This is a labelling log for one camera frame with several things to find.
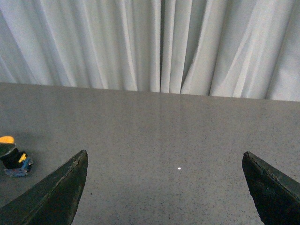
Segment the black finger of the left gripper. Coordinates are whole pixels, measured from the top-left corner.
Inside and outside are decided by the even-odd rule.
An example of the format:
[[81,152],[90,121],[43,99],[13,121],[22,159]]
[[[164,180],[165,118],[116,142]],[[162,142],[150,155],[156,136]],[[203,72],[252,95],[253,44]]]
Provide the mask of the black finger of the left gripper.
[[12,152],[15,149],[15,144],[14,143],[5,143],[1,142],[0,143],[0,157],[3,157],[10,152]]

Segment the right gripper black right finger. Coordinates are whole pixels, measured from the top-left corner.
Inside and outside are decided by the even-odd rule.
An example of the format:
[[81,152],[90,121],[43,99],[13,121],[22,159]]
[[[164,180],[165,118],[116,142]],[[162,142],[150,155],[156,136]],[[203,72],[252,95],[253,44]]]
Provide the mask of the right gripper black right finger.
[[255,154],[243,155],[249,192],[265,225],[300,223],[300,184]]

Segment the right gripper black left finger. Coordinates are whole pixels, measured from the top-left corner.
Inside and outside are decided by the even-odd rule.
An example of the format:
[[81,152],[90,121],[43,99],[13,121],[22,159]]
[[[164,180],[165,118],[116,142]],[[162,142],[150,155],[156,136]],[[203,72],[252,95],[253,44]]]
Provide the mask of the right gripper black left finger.
[[57,170],[0,209],[2,225],[70,225],[86,182],[88,154],[81,150]]

